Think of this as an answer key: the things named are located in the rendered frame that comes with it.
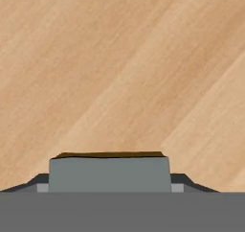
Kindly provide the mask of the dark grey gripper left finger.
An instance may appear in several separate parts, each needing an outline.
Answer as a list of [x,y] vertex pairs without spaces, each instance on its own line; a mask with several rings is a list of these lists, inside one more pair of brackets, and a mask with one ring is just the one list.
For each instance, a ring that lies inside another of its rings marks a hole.
[[49,175],[38,174],[27,183],[19,184],[4,190],[4,193],[46,193],[49,191]]

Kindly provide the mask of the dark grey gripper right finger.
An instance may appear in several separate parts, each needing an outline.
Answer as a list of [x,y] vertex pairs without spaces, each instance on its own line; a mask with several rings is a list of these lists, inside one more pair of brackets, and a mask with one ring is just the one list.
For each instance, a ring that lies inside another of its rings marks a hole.
[[214,189],[193,182],[186,174],[171,174],[170,177],[171,191],[173,193],[215,193]]

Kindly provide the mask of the grey sponge with brown top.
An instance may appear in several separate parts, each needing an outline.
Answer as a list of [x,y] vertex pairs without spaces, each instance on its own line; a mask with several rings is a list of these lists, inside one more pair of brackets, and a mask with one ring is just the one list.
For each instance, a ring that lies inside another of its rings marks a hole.
[[49,162],[49,191],[168,193],[169,161],[160,151],[63,152]]

